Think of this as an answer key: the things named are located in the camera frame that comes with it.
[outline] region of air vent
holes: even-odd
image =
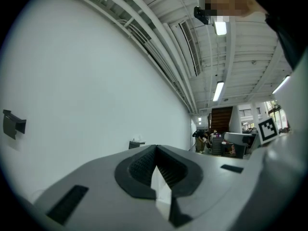
[[[188,44],[188,47],[189,47],[189,50],[190,50],[190,53],[191,53],[191,56],[192,56],[192,59],[193,59],[192,61],[193,61],[195,74],[196,74],[196,76],[198,76],[200,74],[201,70],[200,70],[200,64],[199,64],[199,59],[198,59],[198,53],[197,53],[196,45],[195,45],[194,40],[193,40],[192,33],[191,33],[186,21],[179,23],[179,25],[180,25],[180,27],[183,31],[183,34],[186,38],[186,41],[187,41],[187,44]]]

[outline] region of black slot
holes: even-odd
[[[64,225],[89,189],[74,186],[50,211],[47,216]]]
[[[224,164],[223,166],[221,166],[221,168],[224,168],[226,170],[230,170],[232,172],[235,172],[235,173],[241,173],[243,171],[244,168],[242,167],[236,167],[236,166],[231,166],[231,165],[227,165],[227,164]]]

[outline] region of fluorescent light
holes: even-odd
[[[223,81],[217,82],[216,91],[215,91],[215,95],[214,95],[214,99],[213,99],[214,102],[216,102],[216,101],[218,100],[223,85],[224,85],[224,82],[223,82]]]
[[[283,79],[283,81],[280,83],[280,85],[273,91],[273,94],[275,94],[275,93],[280,89],[280,87],[282,87],[282,86],[288,81],[289,78],[290,78],[290,76],[287,75],[287,76]]]
[[[215,28],[215,33],[218,36],[227,34],[227,26],[225,22],[215,22],[214,21],[214,28]]]

